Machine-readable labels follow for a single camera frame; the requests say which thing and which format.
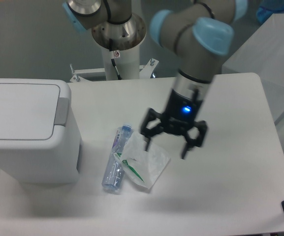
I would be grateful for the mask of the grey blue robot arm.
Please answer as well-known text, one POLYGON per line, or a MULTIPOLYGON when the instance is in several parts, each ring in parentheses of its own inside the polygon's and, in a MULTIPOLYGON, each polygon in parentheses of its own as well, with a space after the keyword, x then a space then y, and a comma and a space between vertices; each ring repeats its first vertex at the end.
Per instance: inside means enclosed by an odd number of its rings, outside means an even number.
POLYGON ((178 68, 163 112, 149 109, 140 133, 149 143, 161 133, 184 137, 181 154, 202 146, 208 130, 196 116, 221 59, 228 54, 234 31, 231 24, 248 8, 245 0, 194 0, 174 12, 161 10, 149 25, 132 11, 129 0, 66 0, 69 20, 78 31, 88 31, 101 48, 107 80, 133 79, 140 72, 139 47, 146 35, 178 56, 178 68))

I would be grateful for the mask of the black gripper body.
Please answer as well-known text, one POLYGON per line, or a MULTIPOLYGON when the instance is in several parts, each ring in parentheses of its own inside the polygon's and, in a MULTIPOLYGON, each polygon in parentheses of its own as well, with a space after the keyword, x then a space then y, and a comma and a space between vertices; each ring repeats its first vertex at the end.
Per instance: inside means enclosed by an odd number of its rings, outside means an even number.
POLYGON ((195 120, 201 104, 197 88, 190 91, 190 98, 172 90, 162 113, 163 131, 167 134, 184 136, 192 128, 197 128, 199 133, 206 133, 206 122, 195 120))

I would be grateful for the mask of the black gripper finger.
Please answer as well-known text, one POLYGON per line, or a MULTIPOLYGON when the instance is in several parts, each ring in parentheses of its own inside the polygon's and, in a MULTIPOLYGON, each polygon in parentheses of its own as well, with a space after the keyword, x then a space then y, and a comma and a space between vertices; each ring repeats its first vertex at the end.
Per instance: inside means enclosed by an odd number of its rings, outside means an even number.
POLYGON ((165 119, 164 117, 165 117, 165 112, 158 113, 153 108, 149 108, 148 111, 146 112, 146 115, 140 126, 140 134, 144 136, 146 141, 145 150, 149 149, 152 137, 161 134, 165 131, 162 123, 162 121, 165 119), (155 121, 156 119, 159 119, 160 122, 155 126, 153 126, 152 128, 148 128, 147 127, 148 124, 151 121, 155 121))
POLYGON ((186 144, 184 145, 184 148, 181 153, 181 158, 185 159, 186 154, 188 151, 193 149, 194 147, 201 147, 203 145, 205 135, 208 131, 208 125, 205 120, 201 121, 194 121, 193 124, 189 126, 189 128, 183 129, 181 134, 184 137, 186 144), (197 136, 196 138, 191 138, 189 135, 189 131, 193 128, 197 129, 197 136))

